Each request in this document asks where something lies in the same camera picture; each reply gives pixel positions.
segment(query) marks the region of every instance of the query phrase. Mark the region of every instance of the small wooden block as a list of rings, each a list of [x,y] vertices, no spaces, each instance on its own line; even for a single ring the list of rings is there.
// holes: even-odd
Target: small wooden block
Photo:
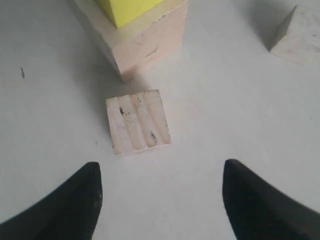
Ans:
[[[304,65],[320,54],[320,13],[297,5],[281,23],[271,53]]]
[[[71,0],[78,19],[127,83],[181,45],[188,0],[163,0],[116,28],[94,0]]]
[[[113,150],[117,155],[169,146],[171,138],[158,90],[106,100]]]
[[[139,17],[163,0],[96,0],[117,28]]]

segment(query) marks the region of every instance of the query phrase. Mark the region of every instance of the wooden block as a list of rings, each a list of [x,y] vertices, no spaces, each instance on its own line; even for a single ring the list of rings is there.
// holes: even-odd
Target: wooden block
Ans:
[[[96,0],[118,28],[128,24],[163,0]]]
[[[127,83],[182,43],[188,0],[164,0],[116,28],[94,0],[72,0],[78,19]]]
[[[106,100],[113,150],[117,155],[169,146],[171,138],[158,90]]]
[[[320,54],[320,13],[297,5],[281,23],[271,53],[304,65]]]

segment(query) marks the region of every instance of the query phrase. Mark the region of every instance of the dark spot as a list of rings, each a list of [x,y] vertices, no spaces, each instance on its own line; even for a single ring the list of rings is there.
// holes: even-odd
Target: dark spot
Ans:
[[[24,71],[24,69],[22,68],[22,67],[20,67],[20,69],[21,69],[21,77],[23,78],[23,79],[25,79],[25,71]]]
[[[147,57],[149,57],[152,54],[155,54],[158,51],[159,46],[156,46],[155,49],[153,49],[149,54],[147,54],[144,58],[146,59]]]
[[[119,110],[120,110],[121,115],[123,116],[125,114],[123,108],[119,107]]]
[[[150,132],[150,135],[151,135],[151,138],[153,139],[153,141],[155,142],[155,144],[157,144],[157,138],[152,131]]]

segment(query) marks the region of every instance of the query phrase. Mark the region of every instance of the white floor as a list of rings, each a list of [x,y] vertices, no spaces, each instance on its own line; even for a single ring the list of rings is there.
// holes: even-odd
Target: white floor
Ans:
[[[124,85],[65,0],[0,0],[0,222],[89,161],[104,191],[94,240],[235,239],[229,158],[320,212],[320,60],[265,48],[298,2],[320,11],[319,0],[191,0],[182,48]],[[172,146],[115,156],[105,99],[153,89]]]

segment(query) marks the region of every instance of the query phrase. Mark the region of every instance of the yellow block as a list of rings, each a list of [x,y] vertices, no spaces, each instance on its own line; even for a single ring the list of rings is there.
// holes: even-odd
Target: yellow block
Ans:
[[[117,28],[126,25],[163,0],[95,0]]]

